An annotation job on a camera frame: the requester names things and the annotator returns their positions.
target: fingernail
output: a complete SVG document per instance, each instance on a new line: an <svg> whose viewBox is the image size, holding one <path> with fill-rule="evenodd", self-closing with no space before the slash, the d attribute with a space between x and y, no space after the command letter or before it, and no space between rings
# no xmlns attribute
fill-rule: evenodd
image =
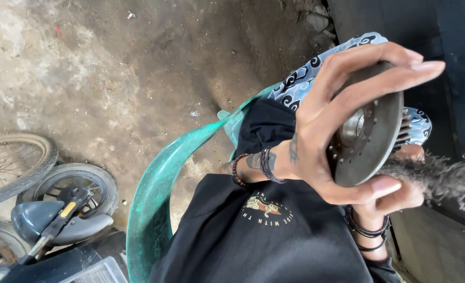
<svg viewBox="0 0 465 283"><path fill-rule="evenodd" d="M446 66L446 64L442 61L428 61L419 64L412 64L411 68L417 71L425 71L425 70L441 70Z"/></svg>
<svg viewBox="0 0 465 283"><path fill-rule="evenodd" d="M405 52L407 52L407 55L412 58L412 63L421 63L423 61L424 57L421 54L410 49L405 49Z"/></svg>
<svg viewBox="0 0 465 283"><path fill-rule="evenodd" d="M398 181L397 179L394 179L394 178L389 178L389 177L385 177L385 176L378 176L376 177L375 180L372 181L372 189L374 191L391 191L391 192L394 192L398 189L400 189L400 187L402 186L402 184L400 183L400 181Z"/></svg>

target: tire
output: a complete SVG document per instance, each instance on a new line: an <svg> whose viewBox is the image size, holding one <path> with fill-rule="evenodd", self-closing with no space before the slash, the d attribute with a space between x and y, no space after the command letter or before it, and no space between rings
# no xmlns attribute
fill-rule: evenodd
<svg viewBox="0 0 465 283"><path fill-rule="evenodd" d="M17 260L22 258L32 248L18 236L11 224L2 221L0 221L0 241L9 245Z"/></svg>
<svg viewBox="0 0 465 283"><path fill-rule="evenodd" d="M43 179L41 179L35 186L20 193L16 199L16 205L20 203L38 202L43 200L42 189L45 188L41 188L41 186L45 182L47 182L51 178L55 178L55 176L61 178L72 177L74 176L74 174L77 173L88 176L94 175L101 179L105 184L105 191L103 192L105 196L102 197L102 202L100 203L98 210L95 211L94 214L88 215L85 218L88 219L100 214L112 216L119 204L119 190L117 188L114 178L110 176L110 174L107 171L101 169L100 167L83 163L68 163L54 167L53 169L51 169L49 174L47 174Z"/></svg>
<svg viewBox="0 0 465 283"><path fill-rule="evenodd" d="M50 139L35 134L13 134L0 137L0 143L27 142L42 149L42 157L33 168L13 182L0 187L0 203L35 185L52 169L58 159L58 147Z"/></svg>

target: forearm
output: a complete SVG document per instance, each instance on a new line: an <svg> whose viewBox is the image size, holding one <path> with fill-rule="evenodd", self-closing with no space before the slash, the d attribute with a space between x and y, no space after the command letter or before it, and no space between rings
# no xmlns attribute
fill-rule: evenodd
<svg viewBox="0 0 465 283"><path fill-rule="evenodd" d="M292 164L289 157L289 140L282 141L279 145L269 151L269 168L273 175L280 179L290 179ZM262 173L260 165L261 153L256 153L241 158L236 165L237 176L245 183L256 183L267 181L267 177ZM232 162L228 162L218 168L218 174L232 175Z"/></svg>
<svg viewBox="0 0 465 283"><path fill-rule="evenodd" d="M355 221L360 225L361 227L370 230L370 231L376 231L379 230L384 223L384 218L378 218L378 219L365 219L361 216L359 216L354 210L354 218ZM364 247L364 248L375 248L379 246L383 238L382 237L376 237L376 238L367 238L357 231L352 231L353 238L355 239L355 242ZM386 245L382 246L381 248L373 251L373 252L361 252L362 256L368 260L374 260L374 261L382 261L385 260L388 257L388 254L386 252Z"/></svg>

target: stain on floor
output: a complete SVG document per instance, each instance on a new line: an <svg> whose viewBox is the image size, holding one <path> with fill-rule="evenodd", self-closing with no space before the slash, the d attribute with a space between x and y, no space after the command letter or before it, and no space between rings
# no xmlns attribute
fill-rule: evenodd
<svg viewBox="0 0 465 283"><path fill-rule="evenodd" d="M165 145L328 49L304 20L315 4L0 0L0 135L46 135L60 159L104 166L124 230L138 181ZM232 150L222 131L185 163L173 230L199 180Z"/></svg>

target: printed graphic on shirt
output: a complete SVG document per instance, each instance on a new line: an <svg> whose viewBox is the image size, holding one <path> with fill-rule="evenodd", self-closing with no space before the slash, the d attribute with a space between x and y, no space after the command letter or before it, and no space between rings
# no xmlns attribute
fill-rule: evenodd
<svg viewBox="0 0 465 283"><path fill-rule="evenodd" d="M269 202L261 192L257 192L255 196L247 200L242 209L242 216L267 226L288 224L294 217L292 211L287 209L286 206L273 201Z"/></svg>

